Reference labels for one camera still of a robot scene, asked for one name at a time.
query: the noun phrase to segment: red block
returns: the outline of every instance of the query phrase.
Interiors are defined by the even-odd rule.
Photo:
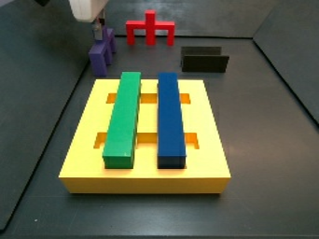
[[[146,21],[127,21],[126,33],[127,44],[135,44],[135,29],[146,30],[146,45],[153,46],[157,44],[157,30],[167,30],[167,45],[175,45],[175,22],[174,21],[157,21],[157,10],[146,10]]]

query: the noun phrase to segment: block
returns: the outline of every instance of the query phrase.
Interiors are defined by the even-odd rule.
[[[185,55],[221,55],[222,47],[182,47],[182,58]]]
[[[95,40],[89,52],[95,77],[106,77],[107,65],[113,63],[113,53],[117,52],[114,29],[103,27],[103,40]]]
[[[106,126],[121,81],[97,80],[59,175],[71,193],[222,193],[226,190],[231,172],[201,79],[179,79],[186,167],[158,168],[158,83],[157,79],[141,81],[134,169],[107,169]]]
[[[149,9],[145,11],[146,21],[127,21],[126,33],[127,44],[135,44],[135,29],[146,30],[146,45],[157,44],[157,30],[167,30],[167,45],[175,45],[175,23],[173,21],[157,21],[157,10]]]
[[[141,72],[123,72],[103,148],[105,168],[134,168],[139,106]]]
[[[225,73],[230,56],[221,53],[221,47],[182,47],[182,71]]]
[[[159,73],[158,167],[185,168],[186,144],[177,73]]]

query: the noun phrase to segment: green block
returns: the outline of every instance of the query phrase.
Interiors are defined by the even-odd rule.
[[[141,72],[123,72],[103,149],[106,168],[134,168]]]

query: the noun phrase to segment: purple object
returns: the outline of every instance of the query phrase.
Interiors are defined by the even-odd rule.
[[[106,77],[106,66],[113,63],[113,53],[117,52],[114,29],[103,27],[103,40],[95,40],[89,52],[95,77]]]

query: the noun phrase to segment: gray table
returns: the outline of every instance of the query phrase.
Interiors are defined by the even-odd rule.
[[[319,134],[253,40],[118,38],[110,78],[175,71],[203,78],[233,172],[222,195],[70,195],[58,175],[95,78],[85,71],[5,238],[22,236],[319,236]],[[225,74],[181,72],[182,46],[221,46]]]

